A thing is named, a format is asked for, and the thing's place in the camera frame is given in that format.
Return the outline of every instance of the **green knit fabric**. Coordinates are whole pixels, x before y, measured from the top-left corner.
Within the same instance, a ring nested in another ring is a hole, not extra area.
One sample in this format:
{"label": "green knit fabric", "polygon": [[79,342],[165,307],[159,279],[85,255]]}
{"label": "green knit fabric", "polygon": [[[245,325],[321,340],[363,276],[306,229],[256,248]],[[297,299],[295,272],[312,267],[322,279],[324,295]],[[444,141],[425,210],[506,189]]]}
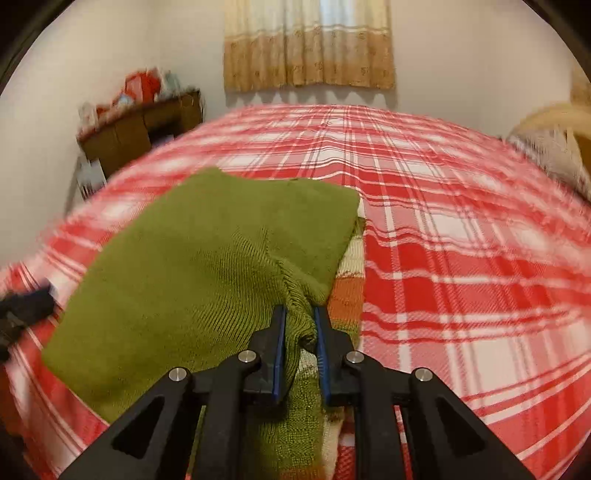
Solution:
{"label": "green knit fabric", "polygon": [[[358,202],[354,190],[320,181],[201,171],[105,246],[72,295],[45,363],[112,422],[170,368],[215,367],[245,348],[281,303],[289,311],[291,384],[300,345],[316,340],[310,302],[327,301]],[[249,421],[245,468],[253,476],[318,462],[317,385],[297,383],[282,409],[255,411]]]}

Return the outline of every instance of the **bed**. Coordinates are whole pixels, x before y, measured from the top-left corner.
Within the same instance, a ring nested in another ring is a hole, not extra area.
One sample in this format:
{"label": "bed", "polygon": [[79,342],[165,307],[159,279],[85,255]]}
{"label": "bed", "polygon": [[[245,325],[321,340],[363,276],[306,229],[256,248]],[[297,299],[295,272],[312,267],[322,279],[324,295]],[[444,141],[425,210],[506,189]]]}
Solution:
{"label": "bed", "polygon": [[[356,189],[366,228],[361,350],[429,367],[538,479],[559,478],[591,426],[591,207],[510,145],[441,120],[360,106],[253,106],[112,177],[0,293],[44,279],[65,308],[87,267],[146,205],[206,166]],[[7,365],[31,461],[55,478],[107,427],[41,362],[57,326]],[[352,480],[353,429],[336,480]]]}

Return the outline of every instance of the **black object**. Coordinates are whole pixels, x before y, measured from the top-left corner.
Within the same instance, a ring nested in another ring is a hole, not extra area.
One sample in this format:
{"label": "black object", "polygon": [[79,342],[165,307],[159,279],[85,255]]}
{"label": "black object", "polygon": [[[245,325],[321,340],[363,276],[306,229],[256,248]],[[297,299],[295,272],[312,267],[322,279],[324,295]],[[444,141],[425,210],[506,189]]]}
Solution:
{"label": "black object", "polygon": [[10,480],[38,480],[22,456],[21,441],[9,435],[0,423],[0,474]]}
{"label": "black object", "polygon": [[[217,368],[191,374],[173,368],[104,432],[60,480],[181,480],[202,407],[206,406],[193,478],[238,477],[241,418],[248,404],[278,405],[285,394],[285,307],[248,349]],[[418,480],[532,480],[509,449],[430,370],[384,368],[353,350],[314,308],[320,389],[329,406],[353,405],[357,478],[405,478],[399,405]]]}
{"label": "black object", "polygon": [[[53,314],[56,303],[51,285],[24,295],[10,294],[0,300],[0,368],[9,359],[8,348],[24,329]],[[8,434],[0,422],[0,477],[11,480],[37,480],[22,457],[22,439]]]}
{"label": "black object", "polygon": [[55,308],[51,285],[23,295],[9,294],[0,300],[0,363],[8,360],[8,348],[23,330],[49,317]]}

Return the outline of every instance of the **wooden desk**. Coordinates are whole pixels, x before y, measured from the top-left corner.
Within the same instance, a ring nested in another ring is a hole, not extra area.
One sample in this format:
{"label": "wooden desk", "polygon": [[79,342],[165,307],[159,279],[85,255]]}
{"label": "wooden desk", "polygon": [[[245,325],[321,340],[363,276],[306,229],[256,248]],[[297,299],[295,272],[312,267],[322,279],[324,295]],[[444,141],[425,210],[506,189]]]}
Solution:
{"label": "wooden desk", "polygon": [[152,149],[166,135],[188,132],[203,122],[199,91],[133,106],[122,116],[78,139],[88,160],[100,160],[105,177]]}

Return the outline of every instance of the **beige curtain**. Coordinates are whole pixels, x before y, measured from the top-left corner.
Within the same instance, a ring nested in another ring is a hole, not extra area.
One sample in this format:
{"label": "beige curtain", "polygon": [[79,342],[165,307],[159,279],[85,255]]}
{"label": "beige curtain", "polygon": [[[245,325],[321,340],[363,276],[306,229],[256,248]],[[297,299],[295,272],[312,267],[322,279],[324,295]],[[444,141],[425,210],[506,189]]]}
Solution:
{"label": "beige curtain", "polygon": [[389,2],[226,0],[225,89],[393,88]]}

